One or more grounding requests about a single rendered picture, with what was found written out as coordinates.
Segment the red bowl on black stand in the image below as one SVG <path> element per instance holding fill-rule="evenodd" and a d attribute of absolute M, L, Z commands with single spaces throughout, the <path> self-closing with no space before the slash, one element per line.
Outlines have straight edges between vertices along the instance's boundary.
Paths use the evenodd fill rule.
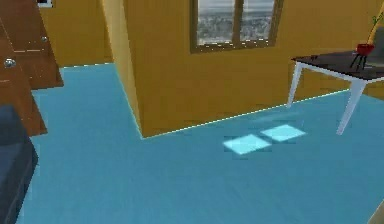
<path fill-rule="evenodd" d="M 355 57 L 352 60 L 350 67 L 355 66 L 357 70 L 364 69 L 367 57 L 373 51 L 374 48 L 375 45 L 371 43 L 358 44 L 356 47 Z"/>

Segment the brown framed window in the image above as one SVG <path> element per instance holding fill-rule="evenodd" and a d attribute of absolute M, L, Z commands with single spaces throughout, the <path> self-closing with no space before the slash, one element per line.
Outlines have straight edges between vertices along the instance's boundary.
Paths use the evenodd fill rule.
<path fill-rule="evenodd" d="M 189 0 L 190 52 L 268 48 L 285 0 Z"/>

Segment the dark table with white legs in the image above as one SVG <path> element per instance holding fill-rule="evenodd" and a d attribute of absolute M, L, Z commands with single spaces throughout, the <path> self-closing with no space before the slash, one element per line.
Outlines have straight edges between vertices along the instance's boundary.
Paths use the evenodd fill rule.
<path fill-rule="evenodd" d="M 336 131 L 338 135 L 342 135 L 365 87 L 371 83 L 384 81 L 384 67 L 354 67 L 352 62 L 356 56 L 355 51 L 344 51 L 294 57 L 295 66 L 286 107 L 289 108 L 293 103 L 303 69 L 348 81 L 350 97 Z"/>

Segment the brown wooden door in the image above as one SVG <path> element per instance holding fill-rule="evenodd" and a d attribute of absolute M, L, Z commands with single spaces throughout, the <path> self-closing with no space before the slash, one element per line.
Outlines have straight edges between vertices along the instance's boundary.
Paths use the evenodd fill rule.
<path fill-rule="evenodd" d="M 58 64 L 36 0 L 0 0 L 0 19 L 16 62 L 33 90 L 63 87 Z M 42 42 L 41 37 L 48 37 Z"/>
<path fill-rule="evenodd" d="M 40 111 L 31 92 L 27 77 L 16 62 L 12 68 L 4 67 L 4 60 L 16 56 L 5 27 L 0 19 L 0 106 L 12 105 L 29 136 L 47 133 Z"/>

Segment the dark blue sofa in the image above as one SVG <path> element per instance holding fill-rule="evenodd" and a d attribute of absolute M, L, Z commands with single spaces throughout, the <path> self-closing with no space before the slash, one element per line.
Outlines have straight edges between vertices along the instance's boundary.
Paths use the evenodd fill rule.
<path fill-rule="evenodd" d="M 16 224 L 37 161 L 16 110 L 0 106 L 0 224 Z"/>

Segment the grey laptop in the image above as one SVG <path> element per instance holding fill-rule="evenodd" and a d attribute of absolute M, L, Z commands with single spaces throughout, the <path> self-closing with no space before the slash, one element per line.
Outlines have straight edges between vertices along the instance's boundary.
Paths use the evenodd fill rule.
<path fill-rule="evenodd" d="M 384 67 L 384 27 L 379 27 L 375 33 L 373 44 L 375 48 L 367 57 L 370 66 Z"/>

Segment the green house plant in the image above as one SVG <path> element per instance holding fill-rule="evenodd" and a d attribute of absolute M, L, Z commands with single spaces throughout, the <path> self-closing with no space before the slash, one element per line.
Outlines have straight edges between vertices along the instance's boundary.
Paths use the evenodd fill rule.
<path fill-rule="evenodd" d="M 377 27 L 379 25 L 379 22 L 384 18 L 384 2 L 382 3 L 381 5 L 381 8 L 379 10 L 379 13 L 377 16 L 373 16 L 372 17 L 372 21 L 373 21 L 373 27 L 370 31 L 370 35 L 369 35 L 369 38 L 368 39 L 372 39 L 373 38 L 373 35 L 375 34 L 376 30 L 377 30 Z"/>

